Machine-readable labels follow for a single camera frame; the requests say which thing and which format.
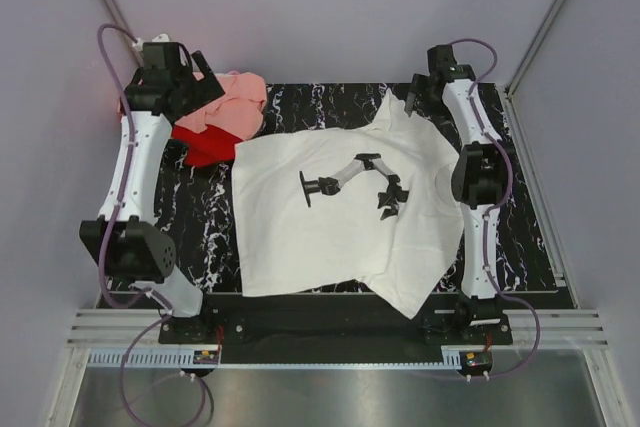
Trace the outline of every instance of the white cloth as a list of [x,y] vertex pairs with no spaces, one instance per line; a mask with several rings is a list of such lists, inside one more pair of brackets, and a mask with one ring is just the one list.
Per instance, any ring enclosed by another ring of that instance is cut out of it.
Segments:
[[[357,154],[381,154],[409,190],[399,214],[380,220],[387,180],[357,175],[334,196],[311,194],[299,178],[330,177]],[[275,134],[236,145],[231,178],[242,292],[300,292],[351,279],[364,282],[405,316],[416,315],[453,263],[462,235],[450,180],[455,149],[428,120],[404,113],[387,91],[374,121],[360,129]]]

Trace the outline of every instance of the folded cloth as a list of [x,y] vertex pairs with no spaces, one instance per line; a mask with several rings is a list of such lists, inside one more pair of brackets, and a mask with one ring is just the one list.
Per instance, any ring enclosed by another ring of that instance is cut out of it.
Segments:
[[[194,73],[194,76],[202,78],[200,73]],[[251,73],[216,77],[225,94],[181,118],[176,125],[196,134],[204,132],[207,125],[213,125],[242,140],[252,138],[262,126],[262,110],[267,102],[264,79]]]
[[[358,154],[380,154],[409,191],[381,220],[378,193],[389,182],[362,172],[333,196],[307,180],[330,177]],[[360,129],[275,134],[236,145],[232,169],[242,291],[278,295],[358,279],[405,316],[416,315],[455,260],[462,215],[450,188],[455,149],[428,120],[404,113],[387,91]]]
[[184,163],[194,167],[204,167],[235,159],[235,145],[242,142],[235,135],[215,125],[207,126],[199,134],[176,125],[173,127],[171,137],[187,144],[189,150]]

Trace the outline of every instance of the gray wall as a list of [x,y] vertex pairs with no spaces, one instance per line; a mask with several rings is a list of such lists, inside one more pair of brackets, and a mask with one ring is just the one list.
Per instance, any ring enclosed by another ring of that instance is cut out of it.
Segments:
[[[551,1],[118,0],[137,35],[167,31],[218,72],[270,82],[409,82],[427,70],[428,46],[466,36],[498,48],[493,80],[506,82]],[[460,58],[490,60],[477,47]]]
[[24,427],[41,425],[74,312],[97,295],[77,231],[104,198],[119,129],[98,0],[0,0],[0,11],[0,424]]
[[516,93],[568,269],[640,421],[640,0],[569,0]]

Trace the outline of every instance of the white fabric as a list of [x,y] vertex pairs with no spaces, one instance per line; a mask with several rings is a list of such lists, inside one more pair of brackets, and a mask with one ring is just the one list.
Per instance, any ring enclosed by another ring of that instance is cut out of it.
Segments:
[[[299,179],[329,177],[360,153],[379,153],[409,190],[399,215],[380,220],[386,179],[357,175],[335,196],[311,195]],[[458,154],[428,120],[404,113],[387,91],[360,129],[275,134],[236,145],[232,170],[243,295],[300,292],[351,279],[405,316],[416,315],[453,263],[462,215],[451,195]]]

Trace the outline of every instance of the pink cloth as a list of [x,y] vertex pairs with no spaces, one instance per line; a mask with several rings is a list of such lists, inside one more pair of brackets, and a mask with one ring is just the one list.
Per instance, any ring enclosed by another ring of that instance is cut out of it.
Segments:
[[[196,72],[196,78],[202,74]],[[267,86],[258,75],[245,73],[221,75],[218,81],[225,94],[192,114],[183,117],[176,125],[196,134],[204,132],[207,125],[214,125],[242,140],[252,138],[262,126],[262,110],[267,103]]]

